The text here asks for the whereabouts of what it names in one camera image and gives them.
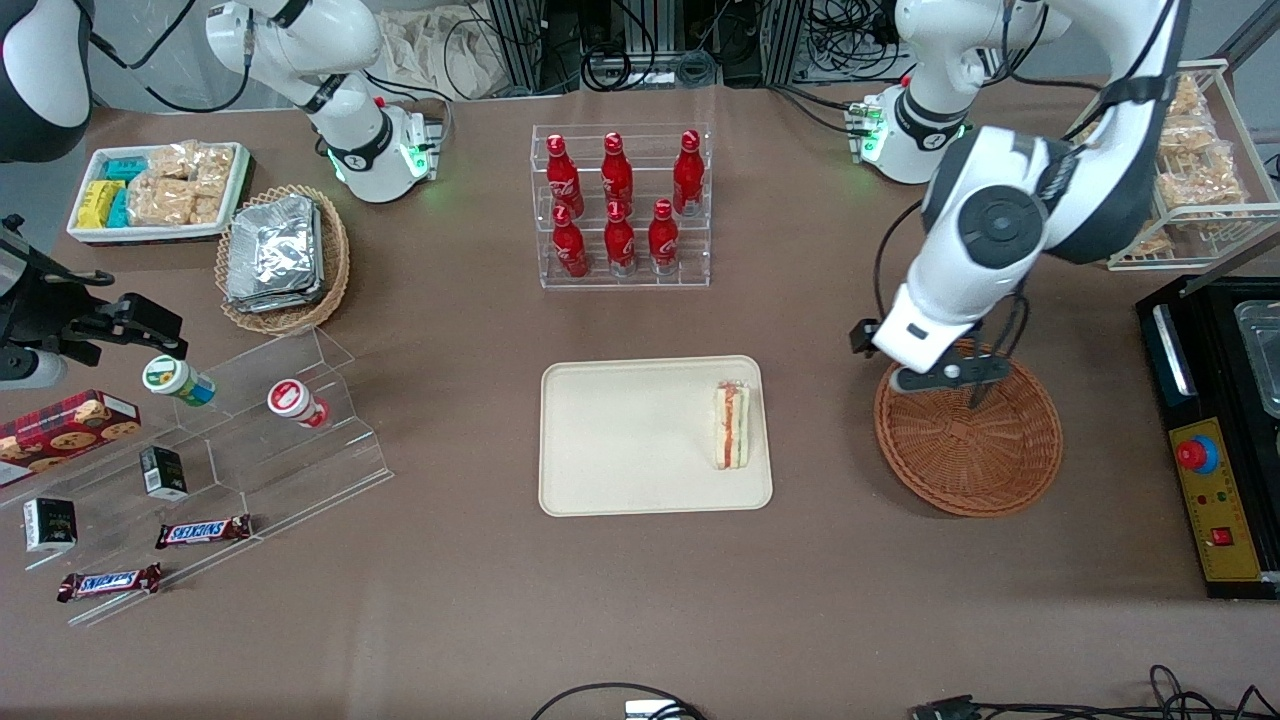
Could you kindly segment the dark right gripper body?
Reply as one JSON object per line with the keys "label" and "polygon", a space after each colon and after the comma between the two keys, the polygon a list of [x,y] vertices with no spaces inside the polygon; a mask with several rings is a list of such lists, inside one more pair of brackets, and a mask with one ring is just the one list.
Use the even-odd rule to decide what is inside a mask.
{"label": "dark right gripper body", "polygon": [[90,287],[102,286],[102,272],[73,272],[26,242],[26,219],[3,218],[3,351],[32,354],[99,354],[70,327],[93,315],[102,301]]}

